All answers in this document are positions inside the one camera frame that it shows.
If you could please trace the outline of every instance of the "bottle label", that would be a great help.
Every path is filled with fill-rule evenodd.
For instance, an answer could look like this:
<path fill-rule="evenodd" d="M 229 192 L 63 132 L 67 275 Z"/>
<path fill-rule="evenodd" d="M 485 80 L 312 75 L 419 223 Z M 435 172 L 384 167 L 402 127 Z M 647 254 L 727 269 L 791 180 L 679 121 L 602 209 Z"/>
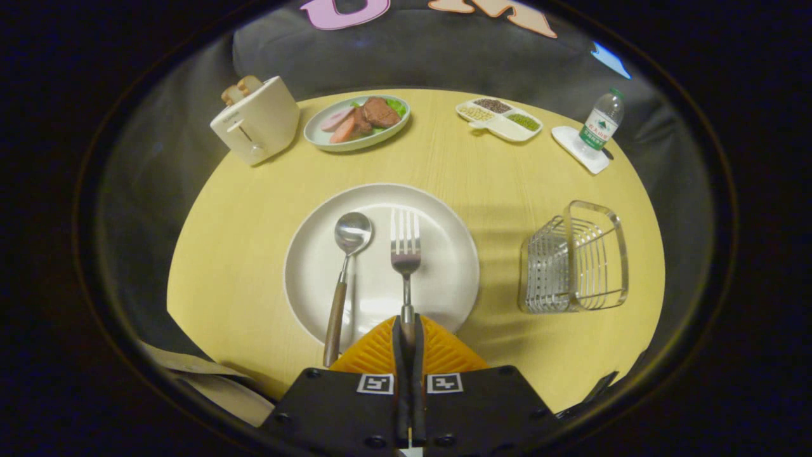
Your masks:
<path fill-rule="evenodd" d="M 584 128 L 581 129 L 580 136 L 584 143 L 593 149 L 601 150 L 615 130 L 617 130 L 615 121 L 598 110 L 592 110 L 592 114 L 584 123 Z"/>

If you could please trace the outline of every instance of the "letter cutout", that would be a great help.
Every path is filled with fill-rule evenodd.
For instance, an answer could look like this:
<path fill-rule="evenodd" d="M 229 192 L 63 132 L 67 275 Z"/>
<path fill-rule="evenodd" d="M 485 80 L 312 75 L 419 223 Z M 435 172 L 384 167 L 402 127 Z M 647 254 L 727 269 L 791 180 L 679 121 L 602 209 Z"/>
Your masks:
<path fill-rule="evenodd" d="M 313 0 L 302 5 L 307 11 L 310 23 L 321 30 L 339 30 L 363 24 L 381 16 L 389 10 L 390 0 L 366 0 L 366 7 L 343 15 L 335 7 L 335 0 Z"/>
<path fill-rule="evenodd" d="M 429 2 L 429 8 L 437 11 L 450 11 L 452 13 L 473 13 L 477 9 L 470 6 L 465 0 L 434 0 Z"/>
<path fill-rule="evenodd" d="M 500 17 L 505 11 L 513 8 L 513 14 L 507 20 L 522 28 L 527 28 L 545 37 L 558 38 L 547 23 L 547 18 L 540 11 L 512 0 L 471 0 L 490 17 Z M 429 8 L 454 13 L 473 13 L 475 9 L 464 0 L 434 0 L 429 2 Z"/>

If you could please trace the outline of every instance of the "steak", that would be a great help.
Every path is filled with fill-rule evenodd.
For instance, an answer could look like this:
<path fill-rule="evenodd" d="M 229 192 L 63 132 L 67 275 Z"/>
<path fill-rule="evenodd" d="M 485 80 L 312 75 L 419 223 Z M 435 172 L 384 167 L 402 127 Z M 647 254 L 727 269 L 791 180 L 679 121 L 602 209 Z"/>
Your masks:
<path fill-rule="evenodd" d="M 364 103 L 364 117 L 375 127 L 390 128 L 400 122 L 398 113 L 380 97 L 370 97 Z"/>
<path fill-rule="evenodd" d="M 372 124 L 364 119 L 364 113 L 361 111 L 360 108 L 355 108 L 352 110 L 352 115 L 355 117 L 356 120 L 356 132 L 360 133 L 361 135 L 369 135 L 372 133 Z"/>

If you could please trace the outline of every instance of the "fork tines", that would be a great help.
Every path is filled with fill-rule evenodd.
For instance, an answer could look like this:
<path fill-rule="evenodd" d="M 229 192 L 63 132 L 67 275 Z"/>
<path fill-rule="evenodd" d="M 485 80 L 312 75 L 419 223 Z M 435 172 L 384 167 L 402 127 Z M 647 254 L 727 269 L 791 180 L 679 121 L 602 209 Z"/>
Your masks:
<path fill-rule="evenodd" d="M 420 216 L 409 210 L 393 209 L 390 222 L 392 266 L 401 273 L 420 266 Z"/>

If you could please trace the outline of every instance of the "metal rack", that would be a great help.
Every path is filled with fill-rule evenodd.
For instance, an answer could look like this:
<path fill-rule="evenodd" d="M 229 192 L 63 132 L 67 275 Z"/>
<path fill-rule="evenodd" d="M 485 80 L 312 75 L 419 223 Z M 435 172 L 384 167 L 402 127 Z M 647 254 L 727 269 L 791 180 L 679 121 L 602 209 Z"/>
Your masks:
<path fill-rule="evenodd" d="M 618 307 L 628 295 L 620 218 L 594 203 L 567 205 L 524 243 L 521 264 L 519 308 L 530 314 Z"/>

